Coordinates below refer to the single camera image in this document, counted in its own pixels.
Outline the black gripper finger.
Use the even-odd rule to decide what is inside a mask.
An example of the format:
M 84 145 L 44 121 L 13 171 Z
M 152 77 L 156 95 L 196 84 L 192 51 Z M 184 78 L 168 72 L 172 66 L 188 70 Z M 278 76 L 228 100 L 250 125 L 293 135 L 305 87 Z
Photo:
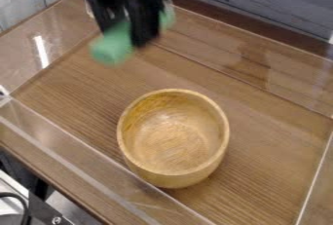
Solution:
M 163 4 L 156 0 L 127 0 L 129 37 L 137 48 L 145 46 L 160 34 L 160 11 Z
M 124 19 L 123 7 L 105 6 L 97 0 L 89 1 L 89 7 L 101 32 L 111 29 Z

